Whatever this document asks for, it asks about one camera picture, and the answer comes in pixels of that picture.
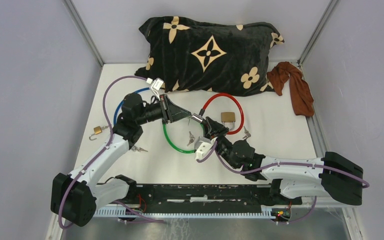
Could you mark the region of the green cable lock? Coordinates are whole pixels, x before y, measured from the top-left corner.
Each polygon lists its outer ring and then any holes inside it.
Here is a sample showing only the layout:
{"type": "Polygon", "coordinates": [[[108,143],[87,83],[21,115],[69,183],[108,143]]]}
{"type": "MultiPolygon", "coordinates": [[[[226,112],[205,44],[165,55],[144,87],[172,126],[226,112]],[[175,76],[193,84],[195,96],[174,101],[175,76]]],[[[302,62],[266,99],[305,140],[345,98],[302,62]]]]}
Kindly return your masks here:
{"type": "Polygon", "coordinates": [[[194,144],[199,137],[204,136],[203,127],[197,122],[180,120],[174,123],[163,123],[162,130],[164,137],[171,148],[182,154],[194,154],[194,144]],[[189,131],[195,136],[195,142],[187,146],[189,141],[189,131]]]}

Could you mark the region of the red cable lock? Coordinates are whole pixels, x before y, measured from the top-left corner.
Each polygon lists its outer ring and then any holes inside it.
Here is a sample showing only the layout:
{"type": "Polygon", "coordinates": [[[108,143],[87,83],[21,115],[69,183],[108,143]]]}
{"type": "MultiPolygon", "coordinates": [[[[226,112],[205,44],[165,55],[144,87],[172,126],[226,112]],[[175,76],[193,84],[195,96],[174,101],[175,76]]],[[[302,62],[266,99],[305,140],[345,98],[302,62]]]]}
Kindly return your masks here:
{"type": "MultiPolygon", "coordinates": [[[[193,99],[191,100],[190,111],[198,114],[202,107],[205,105],[207,100],[215,95],[215,92],[206,92],[206,91],[193,91],[191,96],[193,99]]],[[[236,117],[235,128],[232,131],[235,131],[239,128],[241,123],[240,111],[237,105],[233,100],[228,97],[221,96],[214,99],[206,108],[204,112],[204,117],[210,117],[213,120],[222,123],[221,121],[221,113],[222,112],[234,112],[236,117]]]]}

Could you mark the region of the padlock keys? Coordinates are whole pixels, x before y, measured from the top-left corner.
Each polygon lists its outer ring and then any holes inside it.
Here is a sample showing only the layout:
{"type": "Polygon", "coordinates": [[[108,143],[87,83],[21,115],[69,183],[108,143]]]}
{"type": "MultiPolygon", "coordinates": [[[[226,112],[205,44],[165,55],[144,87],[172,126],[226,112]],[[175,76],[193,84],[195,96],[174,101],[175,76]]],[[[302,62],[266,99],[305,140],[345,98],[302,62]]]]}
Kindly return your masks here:
{"type": "Polygon", "coordinates": [[[244,129],[244,137],[242,138],[243,140],[247,140],[249,139],[252,135],[251,133],[247,130],[247,128],[245,126],[243,126],[243,129],[244,129]]]}

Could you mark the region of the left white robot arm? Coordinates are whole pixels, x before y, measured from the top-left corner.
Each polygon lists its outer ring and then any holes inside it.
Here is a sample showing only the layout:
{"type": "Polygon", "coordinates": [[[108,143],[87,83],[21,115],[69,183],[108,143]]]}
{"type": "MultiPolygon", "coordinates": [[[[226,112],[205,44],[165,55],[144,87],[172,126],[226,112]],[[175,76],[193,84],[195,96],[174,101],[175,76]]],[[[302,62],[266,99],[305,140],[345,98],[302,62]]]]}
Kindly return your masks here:
{"type": "Polygon", "coordinates": [[[134,202],[138,191],[131,186],[133,180],[116,177],[104,184],[99,184],[99,180],[136,144],[143,133],[142,125],[156,120],[174,123],[191,115],[166,94],[158,96],[153,103],[147,103],[138,93],[126,95],[120,118],[100,150],[70,173],[59,173],[53,179],[50,209],[57,214],[59,226],[66,229],[63,220],[67,220],[83,227],[96,210],[108,204],[117,200],[127,204],[134,202]]]}

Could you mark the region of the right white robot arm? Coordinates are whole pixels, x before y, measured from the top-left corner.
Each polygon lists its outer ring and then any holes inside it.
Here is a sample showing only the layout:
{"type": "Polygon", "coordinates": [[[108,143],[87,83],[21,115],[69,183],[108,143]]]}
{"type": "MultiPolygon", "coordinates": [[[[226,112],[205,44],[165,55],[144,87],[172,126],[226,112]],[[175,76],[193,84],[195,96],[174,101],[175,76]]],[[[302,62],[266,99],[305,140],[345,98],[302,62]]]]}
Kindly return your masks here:
{"type": "Polygon", "coordinates": [[[275,204],[301,197],[331,197],[345,205],[360,206],[363,190],[370,186],[363,178],[363,168],[336,152],[310,159],[258,154],[244,139],[229,141],[228,129],[210,117],[202,125],[205,136],[214,141],[221,164],[250,181],[269,181],[268,196],[275,204]]]}

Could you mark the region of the black floral pillow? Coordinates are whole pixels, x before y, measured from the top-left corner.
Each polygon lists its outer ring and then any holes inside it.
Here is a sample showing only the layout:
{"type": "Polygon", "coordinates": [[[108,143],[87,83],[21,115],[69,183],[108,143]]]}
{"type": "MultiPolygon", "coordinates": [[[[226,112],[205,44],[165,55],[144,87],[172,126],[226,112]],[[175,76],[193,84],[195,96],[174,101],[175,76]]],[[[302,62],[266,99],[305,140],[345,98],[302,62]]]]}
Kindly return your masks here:
{"type": "Polygon", "coordinates": [[[285,40],[270,23],[223,25],[161,16],[146,20],[139,31],[150,51],[135,75],[162,79],[166,92],[247,97],[273,90],[266,76],[269,53],[285,40]]]}

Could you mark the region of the small brass padlock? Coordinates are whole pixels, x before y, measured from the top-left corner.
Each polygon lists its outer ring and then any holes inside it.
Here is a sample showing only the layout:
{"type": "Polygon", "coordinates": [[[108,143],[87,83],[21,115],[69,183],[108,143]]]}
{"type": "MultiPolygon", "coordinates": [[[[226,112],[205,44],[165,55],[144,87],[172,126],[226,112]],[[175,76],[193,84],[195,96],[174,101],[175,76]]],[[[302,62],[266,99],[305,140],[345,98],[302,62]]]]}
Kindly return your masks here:
{"type": "Polygon", "coordinates": [[[101,134],[104,130],[108,129],[109,125],[103,125],[103,126],[96,126],[93,128],[93,133],[88,137],[90,141],[95,141],[97,138],[96,136],[101,134]]]}

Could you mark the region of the brown cloth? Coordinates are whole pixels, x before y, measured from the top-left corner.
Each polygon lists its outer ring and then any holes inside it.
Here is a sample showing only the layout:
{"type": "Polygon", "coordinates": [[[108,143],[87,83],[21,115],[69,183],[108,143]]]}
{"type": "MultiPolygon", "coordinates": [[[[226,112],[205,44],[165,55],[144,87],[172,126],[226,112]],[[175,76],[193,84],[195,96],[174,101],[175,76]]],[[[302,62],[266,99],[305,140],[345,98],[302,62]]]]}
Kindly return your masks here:
{"type": "Polygon", "coordinates": [[[291,105],[295,115],[312,117],[315,114],[310,87],[304,80],[303,73],[292,63],[278,63],[267,73],[267,79],[278,96],[283,95],[285,83],[289,83],[291,105]]]}

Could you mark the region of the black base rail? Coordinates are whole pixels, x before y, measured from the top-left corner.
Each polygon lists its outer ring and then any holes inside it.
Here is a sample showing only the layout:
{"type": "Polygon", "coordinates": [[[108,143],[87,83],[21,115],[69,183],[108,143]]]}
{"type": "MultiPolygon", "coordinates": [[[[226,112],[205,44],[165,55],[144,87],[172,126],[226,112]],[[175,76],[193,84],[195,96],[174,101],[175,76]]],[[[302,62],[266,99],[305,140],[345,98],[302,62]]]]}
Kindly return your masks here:
{"type": "Polygon", "coordinates": [[[273,209],[302,205],[262,184],[137,184],[120,202],[148,218],[274,219],[273,209]]]}

